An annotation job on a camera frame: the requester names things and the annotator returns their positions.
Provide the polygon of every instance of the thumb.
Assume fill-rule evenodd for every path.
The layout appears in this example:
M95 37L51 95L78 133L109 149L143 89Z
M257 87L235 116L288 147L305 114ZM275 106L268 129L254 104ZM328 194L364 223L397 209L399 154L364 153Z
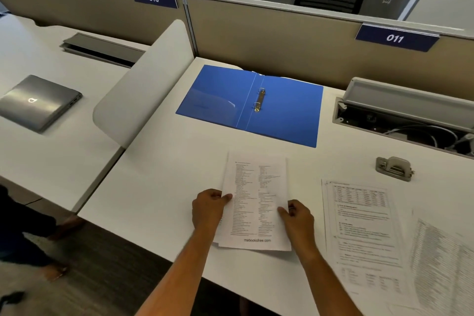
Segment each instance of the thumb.
M277 210L278 210L278 213L280 214L280 217L283 219L283 222L286 223L288 219L291 217L288 211L286 211L285 208L281 206L279 206Z
M224 195L220 199L221 202L224 203L224 205L227 205L227 203L232 199L232 194Z

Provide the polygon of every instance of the metal hole punch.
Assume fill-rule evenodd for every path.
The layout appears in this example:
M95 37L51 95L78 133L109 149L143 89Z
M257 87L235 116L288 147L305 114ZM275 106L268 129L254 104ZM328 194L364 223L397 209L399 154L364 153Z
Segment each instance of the metal hole punch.
M257 113L262 108L262 103L264 102L265 97L265 88L261 87L258 89L258 98L257 101L254 102L254 111Z
M378 157L375 162L375 169L382 174L403 181L411 181L412 175L415 173L409 161L394 156L388 159Z

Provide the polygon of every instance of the beige partition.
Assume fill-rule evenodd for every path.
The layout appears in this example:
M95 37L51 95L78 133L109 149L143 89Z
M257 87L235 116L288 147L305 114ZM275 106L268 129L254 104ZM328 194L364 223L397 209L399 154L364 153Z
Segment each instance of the beige partition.
M355 40L364 19L438 33L463 31L338 13L305 14L304 8L281 10L256 1L187 2L200 57L340 89L361 77L474 100L473 40L442 36L426 53Z
M183 0L178 9L134 0L0 0L13 14L44 25L62 25L151 45L176 19L188 29Z

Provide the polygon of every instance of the dark pants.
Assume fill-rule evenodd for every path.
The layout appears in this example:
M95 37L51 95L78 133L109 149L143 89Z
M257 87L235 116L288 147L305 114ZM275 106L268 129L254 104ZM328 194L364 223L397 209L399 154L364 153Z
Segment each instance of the dark pants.
M0 185L0 260L43 267L53 260L23 233L48 237L56 231L56 220L13 201Z

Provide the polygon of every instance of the blue binder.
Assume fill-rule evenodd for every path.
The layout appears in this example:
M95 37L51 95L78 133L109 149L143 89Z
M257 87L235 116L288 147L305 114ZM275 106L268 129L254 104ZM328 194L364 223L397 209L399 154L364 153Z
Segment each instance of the blue binder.
M323 87L205 65L176 114L316 147Z

